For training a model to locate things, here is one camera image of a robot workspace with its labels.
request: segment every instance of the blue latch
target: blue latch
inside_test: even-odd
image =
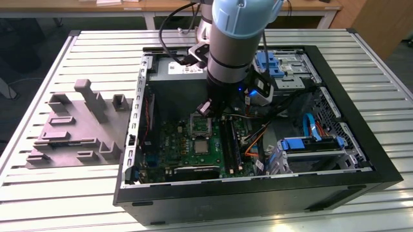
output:
[[[259,52],[257,55],[257,65],[263,70],[267,70],[267,58],[265,52]],[[269,68],[271,68],[271,76],[276,78],[284,78],[284,71],[280,69],[280,61],[275,57],[275,53],[269,52]]]
[[[291,149],[304,149],[304,142],[303,139],[287,139],[287,142],[289,143]]]
[[[345,146],[344,138],[341,138],[340,136],[337,136],[336,139],[337,139],[339,146],[340,146],[341,148],[344,148],[344,146]]]
[[[287,140],[281,141],[283,149],[287,151],[289,149],[289,144],[287,143]]]

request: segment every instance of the aluminum table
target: aluminum table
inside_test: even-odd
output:
[[[269,45],[317,45],[404,181],[333,211],[249,217],[145,228],[113,206],[118,165],[29,170],[26,157],[47,121],[53,93],[71,100],[77,79],[105,98],[133,97],[144,47],[158,31],[82,31],[69,37],[0,158],[0,231],[383,231],[413,228],[413,95],[357,34],[347,30],[268,30]],[[194,33],[165,31],[170,46],[192,46]]]

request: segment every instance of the wire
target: wire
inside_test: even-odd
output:
[[[257,143],[257,141],[259,141],[259,140],[260,140],[260,138],[263,137],[263,135],[264,135],[265,131],[267,131],[267,129],[265,129],[265,130],[264,130],[264,132],[263,132],[263,133],[257,136],[257,138],[256,138],[254,142],[252,143],[252,145],[249,146],[249,148],[248,148],[248,149],[246,149],[246,151],[245,151],[245,155],[250,154],[249,152],[250,152],[250,150],[252,150],[252,148],[253,148],[254,144]]]
[[[250,118],[250,119],[261,118],[261,117],[245,116],[245,115],[238,115],[238,114],[229,114],[226,112],[224,112],[222,114],[226,115],[226,116],[244,117],[244,118]]]
[[[14,81],[11,83],[7,84],[7,88],[9,88],[9,100],[15,101],[19,98],[19,94],[17,93],[15,97],[13,98],[13,89],[11,89],[11,85],[19,83],[21,81],[30,81],[30,80],[45,80],[43,78],[23,78],[18,81]]]
[[[319,128],[319,130],[320,130],[320,134],[321,134],[323,136],[328,136],[328,134],[327,134],[327,132],[325,132],[323,126],[321,126],[321,123],[320,123],[319,121],[316,122],[316,126],[317,126],[317,128]]]
[[[265,29],[264,29],[264,52],[265,52],[265,72],[271,74],[271,58],[269,58],[269,50],[267,47],[267,37],[265,37]]]
[[[197,3],[190,3],[182,7],[180,7],[169,16],[168,18],[164,20],[162,24],[161,24],[161,28],[160,28],[160,33],[158,33],[158,37],[160,37],[160,43],[162,45],[162,48],[165,50],[165,52],[168,53],[168,55],[174,59],[174,61],[180,64],[180,65],[184,65],[182,61],[177,58],[177,56],[170,52],[168,46],[166,46],[166,43],[164,42],[164,39],[162,39],[162,31],[164,31],[164,27],[166,25],[166,23],[170,21],[170,19],[173,18],[173,16],[181,12],[184,9],[186,9],[188,7],[196,5]]]
[[[192,6],[192,8],[193,8],[193,21],[192,21],[192,24],[189,26],[188,31],[182,30],[182,34],[185,34],[185,35],[188,35],[190,33],[190,30],[193,30],[194,23],[196,23],[196,18],[197,18],[197,15],[200,13],[200,9],[201,9],[201,4],[198,4],[197,11],[194,10],[194,5]]]
[[[31,81],[31,80],[45,80],[45,78],[23,78],[18,81],[9,83],[9,85],[14,85],[15,83],[19,83],[21,81]]]
[[[291,0],[287,0],[288,1],[288,3],[289,3],[289,12],[288,12],[288,14],[287,14],[287,16],[293,16],[293,6],[292,6],[292,2],[291,2]]]
[[[145,132],[145,136],[144,136],[144,140],[142,140],[141,146],[144,145],[145,140],[148,139],[149,132],[150,132],[150,104],[149,104],[149,99],[148,98],[145,98],[145,102],[146,102],[148,131]]]
[[[256,157],[259,157],[260,155],[257,153],[246,153],[245,156],[256,156]]]

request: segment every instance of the floor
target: floor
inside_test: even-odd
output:
[[[45,78],[50,67],[55,61],[57,55],[67,39],[69,32],[74,29],[79,30],[133,30],[146,29],[144,18],[124,17],[124,18],[66,18],[63,19],[63,27],[58,28],[53,19],[38,19],[46,41],[35,45],[38,55],[42,60],[42,66],[31,73],[21,74],[9,68],[7,63],[0,59],[0,75],[6,82],[11,83],[17,80],[27,78],[13,85],[14,90],[21,93],[19,98],[14,101],[0,96],[0,154],[6,148],[15,129],[21,123],[22,117],[31,104],[38,88],[42,84],[41,78]],[[168,26],[169,29],[177,28],[181,25],[188,28],[190,21],[178,18]],[[410,90],[413,91],[413,48],[408,47],[408,43],[403,42],[385,61],[389,68],[393,70],[399,78],[403,80]]]

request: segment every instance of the black cable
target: black cable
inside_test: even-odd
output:
[[[267,47],[267,37],[265,37],[265,30],[264,30],[264,52],[265,52],[265,72],[271,75],[271,58],[269,58],[269,49]]]
[[[292,6],[292,2],[291,2],[291,0],[287,0],[287,1],[288,1],[288,3],[289,3],[289,12],[288,12],[287,16],[289,16],[289,14],[291,14],[291,16],[293,16],[293,6]]]
[[[164,31],[164,27],[165,27],[166,23],[170,21],[170,19],[173,18],[173,16],[174,16],[178,12],[181,12],[184,9],[186,9],[188,7],[190,7],[190,6],[196,5],[196,4],[197,4],[197,3],[190,3],[190,4],[188,4],[188,5],[182,6],[182,7],[180,7],[180,8],[168,16],[168,18],[164,20],[164,22],[162,22],[162,24],[161,24],[160,33],[158,33],[160,43],[161,43],[161,45],[162,45],[162,48],[164,48],[165,52],[166,52],[168,55],[174,59],[174,61],[176,61],[178,64],[181,64],[181,65],[184,65],[184,64],[182,64],[182,61],[181,61],[181,60],[177,58],[177,56],[170,52],[170,50],[169,50],[169,48],[168,48],[168,46],[166,46],[166,43],[164,42],[164,39],[162,39],[162,31]]]
[[[313,92],[316,87],[311,87],[304,90],[297,90],[295,93],[291,94],[279,104],[273,106],[273,109],[269,111],[267,116],[264,117],[264,124],[263,127],[245,138],[245,141],[248,141],[250,138],[253,138],[257,134],[260,134],[268,127],[268,125],[272,123],[272,120],[277,118],[277,115],[287,110],[287,108],[291,106],[292,101],[304,93]]]
[[[11,90],[11,86],[7,85],[9,88],[9,100],[17,101],[19,98],[19,94],[17,93],[15,97],[13,98],[13,90]]]
[[[196,18],[197,18],[197,15],[198,15],[198,13],[200,13],[200,9],[201,9],[201,4],[198,4],[197,11],[194,11],[194,6],[192,6],[192,7],[193,7],[193,21],[192,21],[192,24],[190,24],[190,26],[189,26],[188,31],[184,31],[184,30],[182,30],[182,33],[184,33],[185,35],[188,35],[188,34],[190,33],[190,30],[193,30],[194,23],[196,23]]]

